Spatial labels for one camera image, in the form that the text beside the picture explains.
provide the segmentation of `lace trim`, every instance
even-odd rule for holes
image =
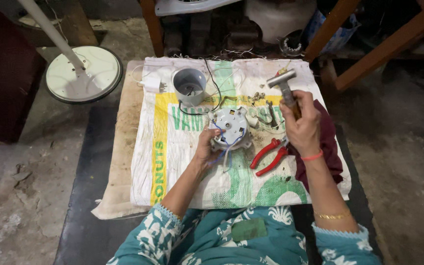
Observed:
[[[353,233],[353,232],[341,232],[336,230],[327,230],[320,228],[315,225],[315,222],[312,223],[313,230],[315,233],[321,233],[331,236],[339,236],[339,237],[345,237],[345,238],[351,238],[351,239],[367,239],[369,237],[368,229],[362,225],[359,225],[359,232]]]
[[[172,220],[174,225],[181,225],[181,220],[179,220],[178,216],[173,214],[170,210],[166,209],[163,205],[160,203],[157,203],[153,206],[153,209],[160,211],[160,213],[168,219]]]

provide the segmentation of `pliers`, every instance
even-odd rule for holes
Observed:
[[[261,149],[261,151],[256,155],[256,157],[253,158],[253,161],[251,162],[250,168],[251,169],[255,169],[256,168],[256,164],[258,163],[258,161],[261,159],[261,157],[266,154],[268,151],[276,148],[277,146],[279,146],[281,143],[283,143],[283,146],[281,148],[279,148],[278,150],[278,154],[276,155],[276,158],[274,158],[274,160],[271,162],[271,164],[269,164],[269,166],[263,168],[262,170],[256,172],[256,176],[261,176],[264,173],[268,172],[269,170],[271,170],[273,167],[275,167],[279,161],[281,160],[281,158],[285,155],[287,155],[287,147],[286,145],[289,143],[289,141],[287,140],[287,136],[284,136],[284,138],[282,139],[276,139],[273,138],[271,139],[271,143],[268,144],[267,146],[265,146],[263,149]]]

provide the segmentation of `maroon cloth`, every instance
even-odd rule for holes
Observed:
[[[336,135],[336,129],[330,115],[328,114],[327,110],[320,104],[320,102],[315,100],[313,105],[322,114],[320,120],[320,148],[323,151],[323,157],[325,158],[328,169],[333,176],[334,182],[338,184],[343,181],[343,177],[340,176],[340,174],[343,172],[343,164],[338,157],[338,146],[336,145],[336,140],[334,138]],[[293,146],[288,148],[288,153],[292,156],[295,156],[295,161],[297,163],[295,179],[301,181],[305,186],[305,189],[309,191],[307,172],[305,170],[305,165],[300,154]]]

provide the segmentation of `gray cylinder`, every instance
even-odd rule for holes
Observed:
[[[205,75],[192,68],[179,70],[173,77],[174,93],[181,106],[197,106],[205,97]]]

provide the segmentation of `bracelet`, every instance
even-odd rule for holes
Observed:
[[[317,158],[320,158],[323,155],[323,150],[320,149],[320,152],[318,152],[318,154],[314,155],[314,156],[310,156],[310,157],[306,157],[306,158],[301,158],[303,161],[310,161],[310,160],[315,160]]]
[[[315,213],[316,216],[322,219],[331,219],[331,220],[343,219],[351,215],[351,212],[349,210],[342,214],[319,214],[316,211],[313,211],[313,212]]]

